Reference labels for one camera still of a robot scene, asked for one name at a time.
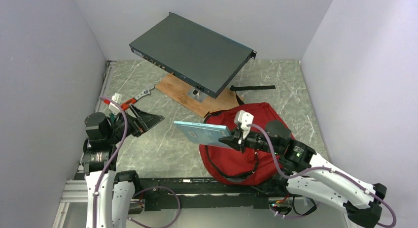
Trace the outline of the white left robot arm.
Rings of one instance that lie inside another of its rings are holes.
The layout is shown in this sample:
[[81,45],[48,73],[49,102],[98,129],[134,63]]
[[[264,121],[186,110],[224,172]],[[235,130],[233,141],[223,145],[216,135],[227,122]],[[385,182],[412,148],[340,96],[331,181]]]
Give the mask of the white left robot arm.
[[134,170],[116,171],[118,149],[128,136],[140,137],[164,120],[131,105],[133,116],[122,112],[114,120],[102,112],[84,120],[87,139],[83,145],[83,173],[87,184],[88,228],[124,228],[131,199],[142,185]]

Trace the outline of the red backpack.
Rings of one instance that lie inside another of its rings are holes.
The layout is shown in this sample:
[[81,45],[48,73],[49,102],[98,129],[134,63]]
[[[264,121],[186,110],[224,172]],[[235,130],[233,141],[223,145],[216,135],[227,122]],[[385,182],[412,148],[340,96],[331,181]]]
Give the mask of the red backpack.
[[[273,120],[281,122],[287,130],[288,126],[266,102],[245,104],[235,95],[239,106],[229,110],[208,112],[204,123],[224,125],[233,130],[236,125],[234,118],[239,110],[249,112],[254,116],[253,122],[264,129]],[[199,145],[199,153],[203,164],[210,175],[223,184],[257,186],[277,173],[270,150],[267,152],[246,148],[242,153],[233,149],[217,146]]]

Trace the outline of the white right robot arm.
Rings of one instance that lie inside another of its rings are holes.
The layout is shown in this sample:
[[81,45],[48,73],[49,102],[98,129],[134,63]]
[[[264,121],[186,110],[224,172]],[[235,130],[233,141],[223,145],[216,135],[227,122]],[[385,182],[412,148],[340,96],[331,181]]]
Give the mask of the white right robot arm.
[[363,228],[386,227],[380,223],[383,206],[394,213],[384,202],[386,186],[363,182],[340,170],[313,148],[292,139],[290,130],[278,120],[264,128],[239,123],[229,136],[218,141],[236,151],[248,148],[270,153],[281,176],[271,184],[278,196],[289,192],[325,203]]

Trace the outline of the light blue notebook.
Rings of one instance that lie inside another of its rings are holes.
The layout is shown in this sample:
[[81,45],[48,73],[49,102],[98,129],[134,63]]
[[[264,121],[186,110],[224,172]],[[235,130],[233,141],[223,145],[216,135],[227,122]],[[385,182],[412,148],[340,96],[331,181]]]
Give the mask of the light blue notebook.
[[227,126],[185,121],[174,121],[174,125],[193,143],[231,149],[219,142],[220,138],[231,136]]

